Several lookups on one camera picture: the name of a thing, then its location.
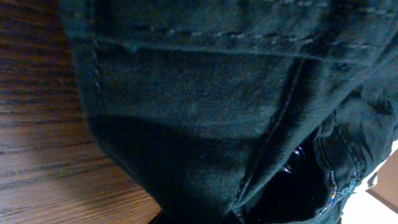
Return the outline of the black trousers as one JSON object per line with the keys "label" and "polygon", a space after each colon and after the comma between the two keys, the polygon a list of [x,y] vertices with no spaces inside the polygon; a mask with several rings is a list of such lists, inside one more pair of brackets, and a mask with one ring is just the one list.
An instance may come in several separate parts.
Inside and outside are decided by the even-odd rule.
{"label": "black trousers", "polygon": [[60,2],[100,149],[170,223],[338,223],[397,139],[397,2]]}

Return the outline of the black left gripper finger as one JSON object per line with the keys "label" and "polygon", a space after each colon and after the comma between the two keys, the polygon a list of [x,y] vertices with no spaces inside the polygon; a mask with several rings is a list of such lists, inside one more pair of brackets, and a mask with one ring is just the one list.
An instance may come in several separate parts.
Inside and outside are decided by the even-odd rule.
{"label": "black left gripper finger", "polygon": [[159,212],[148,224],[170,224],[170,220],[164,212]]}

